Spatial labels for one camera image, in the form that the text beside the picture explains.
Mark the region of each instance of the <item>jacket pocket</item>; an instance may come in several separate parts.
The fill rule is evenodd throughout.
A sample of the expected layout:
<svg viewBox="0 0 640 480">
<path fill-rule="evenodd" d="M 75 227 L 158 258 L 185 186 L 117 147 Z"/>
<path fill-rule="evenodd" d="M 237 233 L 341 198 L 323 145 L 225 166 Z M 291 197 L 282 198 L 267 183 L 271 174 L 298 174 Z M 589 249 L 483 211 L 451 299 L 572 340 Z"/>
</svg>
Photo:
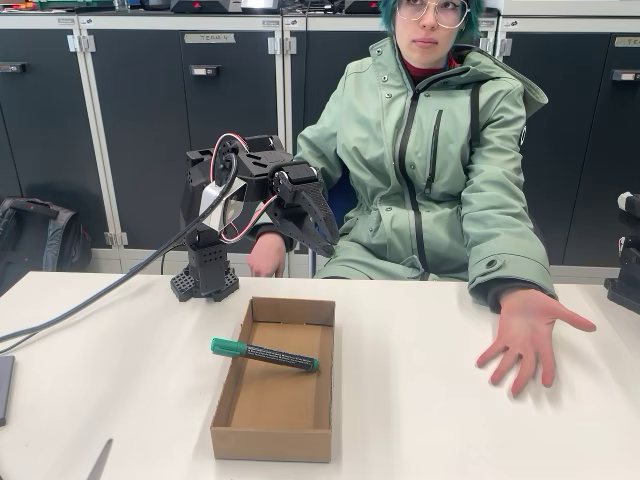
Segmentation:
<svg viewBox="0 0 640 480">
<path fill-rule="evenodd" d="M 424 193 L 431 193 L 431 187 L 436 178 L 436 164 L 438 163 L 438 140 L 440 139 L 440 123 L 442 122 L 442 114 L 444 110 L 438 110 L 436 121 L 433 125 L 433 137 L 431 139 L 431 156 L 429 159 L 429 173 L 427 174 L 427 182 L 424 186 Z"/>
</svg>

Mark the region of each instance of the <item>woman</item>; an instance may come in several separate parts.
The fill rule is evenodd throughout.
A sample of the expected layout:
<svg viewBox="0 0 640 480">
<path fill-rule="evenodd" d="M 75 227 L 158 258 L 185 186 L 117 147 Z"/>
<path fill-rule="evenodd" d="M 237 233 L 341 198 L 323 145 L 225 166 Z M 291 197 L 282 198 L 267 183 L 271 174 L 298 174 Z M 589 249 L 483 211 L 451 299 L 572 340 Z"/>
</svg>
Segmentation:
<svg viewBox="0 0 640 480">
<path fill-rule="evenodd" d="M 477 365 L 502 355 L 497 384 L 519 362 L 517 395 L 537 358 L 552 384 L 555 319 L 595 325 L 556 300 L 522 192 L 520 138 L 547 98 L 490 55 L 453 45 L 477 31 L 482 0 L 467 2 L 382 0 L 390 38 L 347 66 L 318 123 L 298 137 L 297 158 L 328 187 L 347 169 L 358 197 L 317 277 L 468 280 L 500 313 Z M 254 275 L 284 265 L 283 238 L 268 230 L 247 260 Z"/>
</svg>

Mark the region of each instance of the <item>finger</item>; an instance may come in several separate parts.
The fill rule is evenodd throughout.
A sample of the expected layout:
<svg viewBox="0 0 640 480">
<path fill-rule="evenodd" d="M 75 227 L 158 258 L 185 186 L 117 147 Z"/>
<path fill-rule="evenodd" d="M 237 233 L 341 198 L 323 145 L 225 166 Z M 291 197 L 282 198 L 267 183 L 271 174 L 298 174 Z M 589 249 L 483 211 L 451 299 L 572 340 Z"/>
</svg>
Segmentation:
<svg viewBox="0 0 640 480">
<path fill-rule="evenodd" d="M 576 312 L 572 312 L 571 310 L 569 310 L 563 305 L 560 305 L 560 304 L 558 305 L 559 305 L 559 309 L 557 313 L 557 318 L 559 318 L 564 322 L 567 322 L 569 325 L 571 325 L 574 328 L 577 328 L 578 330 L 582 330 L 584 332 L 595 331 L 596 326 L 593 323 L 591 323 L 589 320 L 587 320 L 581 315 L 578 315 Z"/>
<path fill-rule="evenodd" d="M 515 350 L 507 350 L 506 352 L 504 352 L 502 360 L 500 360 L 500 363 L 493 372 L 493 375 L 491 375 L 491 383 L 493 385 L 499 384 L 507 374 L 507 372 L 511 370 L 511 367 L 513 367 L 518 362 L 519 357 L 520 355 L 518 355 L 518 352 L 516 352 Z"/>
<path fill-rule="evenodd" d="M 493 342 L 491 346 L 478 357 L 478 360 L 476 360 L 476 366 L 480 368 L 484 367 L 488 361 L 494 359 L 506 349 L 507 347 L 505 347 L 504 343 L 497 341 Z"/>
<path fill-rule="evenodd" d="M 533 376 L 533 372 L 536 368 L 536 354 L 532 351 L 526 352 L 522 355 L 520 361 L 520 368 L 518 369 L 518 375 L 511 385 L 511 393 L 513 395 L 519 395 L 520 392 L 527 385 L 527 382 Z"/>
<path fill-rule="evenodd" d="M 545 387 L 550 387 L 556 374 L 556 359 L 553 355 L 551 338 L 542 340 L 539 345 L 536 345 L 536 348 L 542 365 L 542 384 Z"/>
</svg>

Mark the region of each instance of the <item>cable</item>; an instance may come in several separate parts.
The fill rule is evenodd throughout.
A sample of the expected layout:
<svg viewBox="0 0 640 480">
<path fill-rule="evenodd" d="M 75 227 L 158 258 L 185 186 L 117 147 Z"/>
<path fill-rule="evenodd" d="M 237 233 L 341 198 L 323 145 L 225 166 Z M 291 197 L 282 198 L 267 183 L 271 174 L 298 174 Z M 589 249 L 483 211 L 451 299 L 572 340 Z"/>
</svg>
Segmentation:
<svg viewBox="0 0 640 480">
<path fill-rule="evenodd" d="M 218 151 L 217 147 L 218 147 L 219 144 L 220 144 L 220 139 L 218 139 L 218 142 L 216 143 L 216 147 L 213 149 L 213 156 L 211 157 L 211 163 L 212 164 L 213 164 L 213 162 L 215 160 L 215 157 L 216 157 L 216 154 L 217 154 L 217 151 Z M 232 155 L 232 159 L 233 159 L 233 161 L 231 163 L 231 175 L 229 175 L 229 178 L 228 178 L 227 182 L 222 187 L 222 190 L 221 190 L 220 195 L 218 196 L 218 198 L 216 198 L 216 200 L 214 200 L 213 203 L 211 205 L 209 205 L 209 207 L 207 207 L 200 215 L 198 215 L 198 217 L 196 217 L 191 223 L 189 223 L 181 232 L 179 232 L 176 235 L 174 235 L 171 240 L 169 240 L 167 243 L 165 243 L 163 246 L 161 246 L 158 250 L 156 250 L 154 253 L 152 253 L 149 257 L 147 257 L 146 260 L 140 262 L 135 267 L 133 267 L 131 270 L 129 270 L 124 276 L 120 277 L 118 280 L 113 282 L 111 285 L 108 285 L 107 287 L 103 288 L 98 293 L 92 295 L 91 297 L 86 299 L 84 302 L 76 305 L 75 307 L 73 307 L 72 309 L 68 310 L 67 312 L 65 312 L 63 314 L 60 314 L 56 318 L 54 318 L 53 320 L 49 320 L 49 321 L 44 322 L 44 323 L 42 323 L 40 325 L 36 325 L 34 327 L 25 328 L 23 330 L 18 330 L 18 331 L 15 331 L 13 333 L 9 333 L 9 334 L 1 336 L 0 337 L 0 343 L 4 343 L 4 342 L 8 342 L 9 340 L 13 340 L 14 338 L 19 338 L 19 337 L 23 337 L 25 335 L 28 335 L 26 338 L 23 338 L 22 340 L 20 340 L 19 342 L 15 343 L 14 345 L 11 345 L 10 347 L 5 348 L 4 350 L 2 350 L 0 352 L 0 354 L 4 354 L 4 353 L 9 352 L 10 350 L 13 350 L 18 345 L 21 345 L 22 343 L 26 342 L 29 338 L 32 338 L 34 335 L 38 334 L 39 332 L 42 332 L 43 330 L 51 328 L 51 327 L 59 324 L 60 322 L 63 322 L 67 318 L 72 317 L 76 313 L 84 310 L 89 305 L 92 305 L 93 303 L 95 303 L 96 301 L 100 300 L 105 295 L 113 292 L 116 288 L 122 286 L 124 283 L 128 282 L 129 280 L 131 280 L 133 277 L 135 277 L 138 273 L 140 273 L 142 270 L 144 270 L 149 265 L 151 265 L 154 261 L 156 261 L 162 255 L 166 254 L 168 251 L 170 251 L 172 248 L 174 248 L 174 246 L 179 241 L 181 241 L 186 235 L 188 235 L 194 228 L 196 228 L 198 226 L 198 224 L 200 222 L 202 222 L 202 220 L 204 220 L 209 215 L 211 215 L 211 212 L 213 212 L 218 207 L 218 205 L 220 204 L 220 202 L 222 202 L 222 200 L 225 198 L 227 193 L 229 193 L 229 190 L 231 190 L 231 186 L 233 185 L 233 182 L 234 182 L 234 180 L 236 178 L 236 175 L 238 174 L 238 157 L 235 154 L 233 154 Z"/>
<path fill-rule="evenodd" d="M 174 245 L 171 250 L 175 250 L 176 248 L 184 247 L 186 244 L 184 242 L 179 243 L 178 245 Z M 166 257 L 167 253 L 162 255 L 162 261 L 160 262 L 160 275 L 164 275 L 164 257 Z"/>
<path fill-rule="evenodd" d="M 209 167 L 209 182 L 213 183 L 213 164 L 214 164 L 214 160 L 215 160 L 215 154 L 218 151 L 218 148 L 220 147 L 220 143 L 222 143 L 222 140 L 226 137 L 231 137 L 231 138 L 235 138 L 236 140 L 238 140 L 242 146 L 244 147 L 244 149 L 249 152 L 249 147 L 247 146 L 247 142 L 244 141 L 244 138 L 242 138 L 240 135 L 236 134 L 236 133 L 225 133 L 223 134 L 218 141 L 216 142 L 216 145 L 213 147 L 213 150 L 211 150 L 212 152 L 212 156 L 211 156 L 211 166 Z"/>
<path fill-rule="evenodd" d="M 11 345 L 10 347 L 5 348 L 4 350 L 0 350 L 0 355 L 4 355 L 5 353 L 13 350 L 14 348 L 16 348 L 19 345 L 22 345 L 24 342 L 26 342 L 27 340 L 29 340 L 30 338 L 35 337 L 39 332 L 33 332 L 30 335 L 27 335 L 26 337 L 24 337 L 22 340 L 17 341 L 16 343 L 14 343 L 13 345 Z"/>
<path fill-rule="evenodd" d="M 247 236 L 247 233 L 249 233 L 249 231 L 253 228 L 253 226 L 258 222 L 258 220 L 262 216 L 262 213 L 267 209 L 267 207 L 271 205 L 273 202 L 275 202 L 277 199 L 278 197 L 274 195 L 269 200 L 267 200 L 264 203 L 264 205 L 262 205 L 258 210 L 256 210 L 256 213 L 253 214 L 253 217 L 251 217 L 251 220 L 249 221 L 247 226 L 244 227 L 244 229 L 238 235 L 236 235 L 233 238 L 227 238 L 224 234 L 221 234 L 220 239 L 224 243 L 228 243 L 228 244 L 238 243 L 240 240 L 242 240 L 244 237 Z"/>
</svg>

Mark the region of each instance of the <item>woman's left hand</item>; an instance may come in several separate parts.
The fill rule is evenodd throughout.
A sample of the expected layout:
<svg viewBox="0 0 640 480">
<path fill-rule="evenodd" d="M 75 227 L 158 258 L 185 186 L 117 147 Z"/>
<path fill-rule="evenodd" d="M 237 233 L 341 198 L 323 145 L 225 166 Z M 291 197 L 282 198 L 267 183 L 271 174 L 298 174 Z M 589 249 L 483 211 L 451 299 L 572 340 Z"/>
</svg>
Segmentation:
<svg viewBox="0 0 640 480">
<path fill-rule="evenodd" d="M 513 395 L 518 395 L 524 389 L 533 376 L 538 359 L 542 366 L 542 384 L 550 387 L 553 383 L 556 367 L 551 331 L 556 319 L 585 332 L 596 329 L 589 320 L 538 290 L 511 290 L 502 295 L 500 305 L 502 308 L 496 338 L 476 364 L 482 367 L 492 358 L 502 355 L 491 375 L 491 383 L 496 385 L 520 360 L 518 375 L 511 386 Z"/>
</svg>

